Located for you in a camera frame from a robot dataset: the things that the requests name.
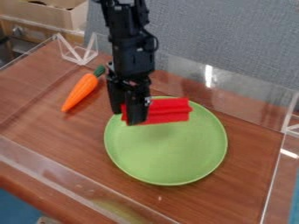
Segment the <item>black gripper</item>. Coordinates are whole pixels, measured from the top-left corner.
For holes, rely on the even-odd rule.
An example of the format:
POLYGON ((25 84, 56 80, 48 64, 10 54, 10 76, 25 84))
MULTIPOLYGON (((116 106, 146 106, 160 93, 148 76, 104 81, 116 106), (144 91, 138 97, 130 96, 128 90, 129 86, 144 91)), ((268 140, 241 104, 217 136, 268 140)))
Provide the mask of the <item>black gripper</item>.
POLYGON ((106 92, 114 114, 125 103, 126 124, 146 120, 150 104, 149 74, 154 70, 156 38, 109 38, 106 92))

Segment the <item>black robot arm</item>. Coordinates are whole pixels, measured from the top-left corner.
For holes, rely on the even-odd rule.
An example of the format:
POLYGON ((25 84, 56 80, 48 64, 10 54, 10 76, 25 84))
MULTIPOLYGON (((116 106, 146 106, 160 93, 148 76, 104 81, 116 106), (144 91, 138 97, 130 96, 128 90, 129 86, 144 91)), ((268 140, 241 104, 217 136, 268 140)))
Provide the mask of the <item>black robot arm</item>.
POLYGON ((120 0, 93 0, 101 6, 112 45, 108 62, 106 90, 114 114, 125 106, 128 125, 142 123, 150 104, 149 74, 154 71, 156 36, 146 31, 149 23, 145 0, 122 3, 120 0))

